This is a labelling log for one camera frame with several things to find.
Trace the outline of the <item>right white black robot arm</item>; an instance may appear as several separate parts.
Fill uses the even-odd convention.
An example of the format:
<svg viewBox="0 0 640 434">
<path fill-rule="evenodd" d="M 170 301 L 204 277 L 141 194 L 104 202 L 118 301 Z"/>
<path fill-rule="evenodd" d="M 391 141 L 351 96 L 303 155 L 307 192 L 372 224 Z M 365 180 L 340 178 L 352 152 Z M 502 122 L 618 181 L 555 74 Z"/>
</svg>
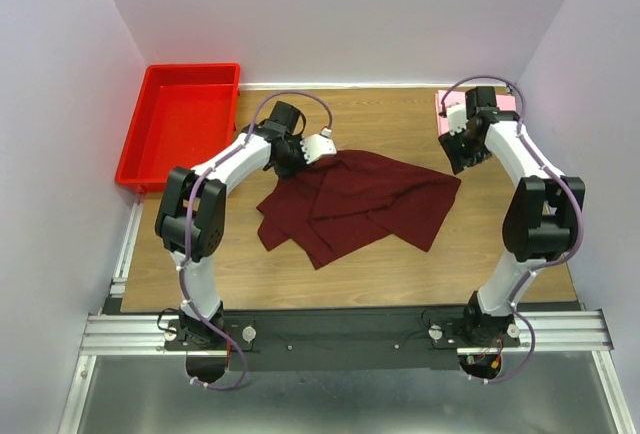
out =
<svg viewBox="0 0 640 434">
<path fill-rule="evenodd" d="M 449 89 L 437 94 L 436 103 L 438 142 L 453 174 L 495 158 L 514 185 L 502 224 L 502 257 L 456 323 L 465 344 L 480 346 L 508 334 L 523 293 L 540 271 L 577 252 L 586 187 L 547 159 L 529 136 L 523 112 L 502 108 L 493 87 Z"/>
</svg>

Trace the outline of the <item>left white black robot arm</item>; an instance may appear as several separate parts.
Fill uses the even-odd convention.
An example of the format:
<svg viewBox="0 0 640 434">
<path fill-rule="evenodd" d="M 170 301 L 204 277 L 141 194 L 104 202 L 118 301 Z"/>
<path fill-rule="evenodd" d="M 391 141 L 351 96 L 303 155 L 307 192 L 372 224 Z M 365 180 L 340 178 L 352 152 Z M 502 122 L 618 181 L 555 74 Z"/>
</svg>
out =
<svg viewBox="0 0 640 434">
<path fill-rule="evenodd" d="M 169 173 L 155 221 L 155 234 L 176 264 L 188 338 L 201 349 L 222 334 L 222 300 L 213 274 L 213 254 L 224 234 L 228 195 L 257 170 L 280 177 L 306 167 L 301 148 L 302 112 L 278 101 L 269 117 L 246 126 L 210 160 Z"/>
</svg>

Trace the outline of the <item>maroon t shirt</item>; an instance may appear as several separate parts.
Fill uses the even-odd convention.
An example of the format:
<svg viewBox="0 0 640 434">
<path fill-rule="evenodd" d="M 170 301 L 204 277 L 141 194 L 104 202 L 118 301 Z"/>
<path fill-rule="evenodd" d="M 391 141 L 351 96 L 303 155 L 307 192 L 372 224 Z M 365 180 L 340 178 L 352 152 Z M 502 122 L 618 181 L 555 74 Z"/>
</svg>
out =
<svg viewBox="0 0 640 434">
<path fill-rule="evenodd" d="M 429 251 L 460 179 L 373 152 L 343 150 L 279 182 L 257 207 L 271 251 L 291 240 L 320 269 L 394 235 Z"/>
</svg>

